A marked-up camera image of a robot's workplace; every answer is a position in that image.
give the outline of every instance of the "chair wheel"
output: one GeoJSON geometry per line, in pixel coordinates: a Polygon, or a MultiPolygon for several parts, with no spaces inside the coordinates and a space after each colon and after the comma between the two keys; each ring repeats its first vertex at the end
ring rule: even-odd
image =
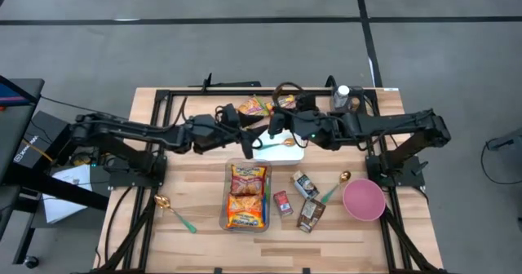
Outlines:
{"type": "Polygon", "coordinates": [[[40,261],[38,260],[38,258],[33,256],[26,256],[24,260],[24,265],[29,269],[35,268],[36,266],[38,266],[39,263],[40,261]]]}

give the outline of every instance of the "wooden table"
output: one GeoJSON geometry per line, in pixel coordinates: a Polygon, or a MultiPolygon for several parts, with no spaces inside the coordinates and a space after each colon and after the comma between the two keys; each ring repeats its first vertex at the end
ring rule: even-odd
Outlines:
{"type": "MultiPolygon", "coordinates": [[[[132,121],[150,122],[156,90],[137,89],[130,112],[132,121]]],[[[399,91],[376,91],[382,115],[404,113],[399,91]]],[[[182,99],[175,98],[172,121],[182,99]]],[[[246,99],[242,96],[190,96],[185,113],[187,116],[213,114],[217,105],[233,103],[239,106],[246,99]]],[[[329,99],[318,98],[317,104],[327,110],[329,99]]],[[[408,135],[397,135],[395,138],[400,144],[408,135]]],[[[131,140],[127,143],[134,148],[144,148],[144,143],[131,140]]],[[[296,227],[303,197],[289,182],[289,177],[296,170],[304,171],[319,188],[321,195],[317,199],[321,199],[322,194],[338,182],[339,173],[343,170],[350,170],[352,179],[367,177],[366,154],[357,148],[343,147],[340,151],[331,152],[310,144],[299,165],[274,166],[272,192],[286,190],[294,214],[281,219],[272,205],[270,228],[263,233],[246,234],[225,232],[218,224],[225,162],[233,157],[243,158],[239,145],[231,144],[203,156],[193,152],[185,155],[167,152],[166,155],[169,166],[160,193],[172,200],[173,207],[197,227],[198,233],[188,232],[172,213],[156,210],[147,272],[212,272],[215,267],[221,267],[224,272],[302,272],[303,267],[310,267],[315,273],[387,272],[379,222],[361,222],[348,215],[343,208],[340,192],[332,196],[312,233],[302,232],[296,227]]],[[[98,247],[102,257],[108,219],[123,191],[124,188],[119,188],[110,197],[98,247]]],[[[129,231],[135,191],[133,188],[129,192],[116,214],[109,255],[129,231]]],[[[399,188],[398,193],[405,230],[427,260],[436,267],[442,267],[426,200],[410,188],[399,188]]],[[[138,236],[133,267],[138,264],[141,241],[141,236],[138,236]]],[[[402,267],[398,241],[393,233],[392,242],[397,267],[402,267]]]]}

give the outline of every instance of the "clear plastic container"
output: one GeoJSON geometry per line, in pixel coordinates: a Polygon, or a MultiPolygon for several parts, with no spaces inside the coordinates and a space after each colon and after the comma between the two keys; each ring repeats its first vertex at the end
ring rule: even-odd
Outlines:
{"type": "Polygon", "coordinates": [[[271,198],[271,185],[272,185],[272,166],[268,161],[260,160],[246,160],[246,159],[230,159],[225,164],[225,181],[223,188],[223,205],[221,207],[221,215],[219,216],[219,226],[223,230],[231,232],[264,232],[270,226],[270,200],[271,198]],[[227,228],[228,214],[228,194],[232,186],[232,165],[241,168],[253,168],[258,166],[267,167],[267,171],[264,177],[264,190],[263,190],[263,219],[264,228],[227,228]]]}

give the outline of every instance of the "floor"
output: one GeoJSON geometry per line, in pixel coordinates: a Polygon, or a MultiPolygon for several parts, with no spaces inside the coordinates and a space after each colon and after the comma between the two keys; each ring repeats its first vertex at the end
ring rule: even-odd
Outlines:
{"type": "MultiPolygon", "coordinates": [[[[136,87],[200,84],[210,72],[215,82],[264,86],[320,86],[332,74],[348,85],[398,87],[407,112],[434,108],[453,137],[443,149],[420,153],[430,162],[427,194],[445,268],[520,272],[522,184],[489,182],[480,151],[486,140],[522,126],[522,18],[512,17],[522,15],[522,0],[364,1],[0,0],[0,73],[44,78],[44,95],[120,116],[136,87]],[[363,26],[350,21],[360,14],[369,17],[363,26]],[[333,22],[175,24],[260,16],[333,22]],[[459,18],[477,16],[484,18],[459,18]]],[[[67,120],[78,113],[48,102],[40,108],[67,120]]],[[[495,179],[521,179],[513,151],[487,152],[484,164],[495,179]]],[[[37,231],[29,253],[41,265],[11,266],[27,218],[13,216],[0,243],[2,268],[91,268],[101,219],[90,229],[37,231]]]]}

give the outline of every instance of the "spoon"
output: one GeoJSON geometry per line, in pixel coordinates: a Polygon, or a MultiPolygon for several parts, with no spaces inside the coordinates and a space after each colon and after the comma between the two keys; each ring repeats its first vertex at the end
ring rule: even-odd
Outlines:
{"type": "Polygon", "coordinates": [[[339,176],[339,183],[335,184],[334,188],[332,188],[332,190],[330,190],[321,198],[321,203],[327,203],[334,194],[335,190],[339,187],[339,185],[341,185],[341,183],[347,182],[350,179],[350,177],[352,177],[352,173],[350,173],[350,171],[343,171],[339,176]]]}
{"type": "Polygon", "coordinates": [[[160,208],[168,209],[168,210],[170,210],[170,212],[174,213],[178,217],[179,221],[181,221],[181,223],[183,223],[190,232],[196,233],[197,229],[192,224],[190,224],[189,221],[183,219],[183,217],[181,217],[178,214],[178,212],[174,211],[174,209],[172,209],[170,207],[170,200],[168,197],[165,197],[162,195],[156,195],[156,196],[154,196],[154,201],[156,202],[156,205],[158,205],[160,208]]]}
{"type": "Polygon", "coordinates": [[[292,138],[288,138],[288,139],[285,139],[282,143],[264,145],[261,149],[271,148],[271,147],[275,147],[278,145],[285,145],[287,147],[293,147],[293,146],[295,146],[295,140],[292,138]]]}

